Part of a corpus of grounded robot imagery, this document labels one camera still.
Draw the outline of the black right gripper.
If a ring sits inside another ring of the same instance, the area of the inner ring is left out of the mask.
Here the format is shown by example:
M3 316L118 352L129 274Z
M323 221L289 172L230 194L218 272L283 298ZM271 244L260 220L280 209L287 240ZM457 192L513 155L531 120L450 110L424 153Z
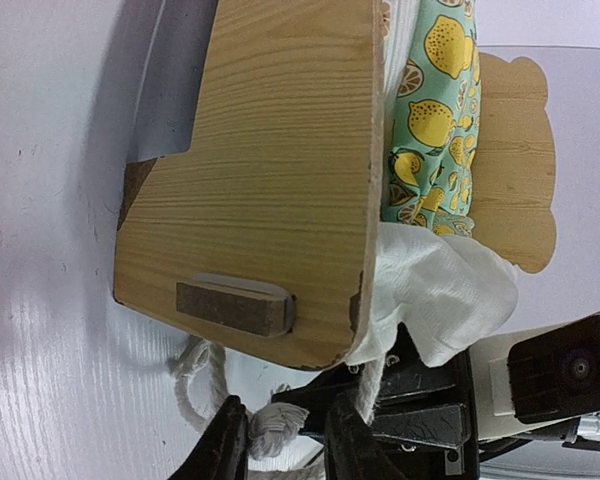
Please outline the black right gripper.
M325 443L325 420L337 397L354 402L363 369L344 365L304 387L273 395L275 403L308 410L300 432ZM420 360L406 327L385 357L385 368L368 426L403 475L477 475L479 448L471 363L463 351L441 367Z

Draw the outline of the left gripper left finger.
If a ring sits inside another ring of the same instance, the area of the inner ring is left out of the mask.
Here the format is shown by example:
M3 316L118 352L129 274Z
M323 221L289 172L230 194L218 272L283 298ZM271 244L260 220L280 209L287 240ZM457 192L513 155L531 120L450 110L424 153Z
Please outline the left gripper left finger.
M248 475L248 418L238 396L222 404L169 480L242 480Z

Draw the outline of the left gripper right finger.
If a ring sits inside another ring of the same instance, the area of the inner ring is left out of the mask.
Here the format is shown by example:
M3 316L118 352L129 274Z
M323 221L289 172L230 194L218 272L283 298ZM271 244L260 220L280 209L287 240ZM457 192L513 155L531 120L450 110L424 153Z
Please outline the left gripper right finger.
M405 476L377 444L348 397L337 397L325 420L327 479L398 480Z

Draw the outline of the wooden pet bed frame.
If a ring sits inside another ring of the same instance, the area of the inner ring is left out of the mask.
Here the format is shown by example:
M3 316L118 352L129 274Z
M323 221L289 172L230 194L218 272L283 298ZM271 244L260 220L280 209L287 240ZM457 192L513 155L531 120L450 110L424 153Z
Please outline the wooden pet bed frame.
M130 165L113 295L132 310L290 368L386 351L405 324L430 366L512 315L518 271L555 249L555 147L541 67L481 53L468 32L446 123L472 196L470 239L382 224L386 86L403 79L417 5L221 1L191 146Z

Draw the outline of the lemon print bed cushion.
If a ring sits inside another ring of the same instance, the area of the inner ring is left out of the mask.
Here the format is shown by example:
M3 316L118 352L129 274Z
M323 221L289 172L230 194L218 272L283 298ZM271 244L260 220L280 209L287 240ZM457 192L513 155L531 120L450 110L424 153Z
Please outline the lemon print bed cushion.
M476 241L469 212L482 74L471 1L385 1L385 152L370 324L347 355L371 422L398 330L440 367L518 302L513 265Z

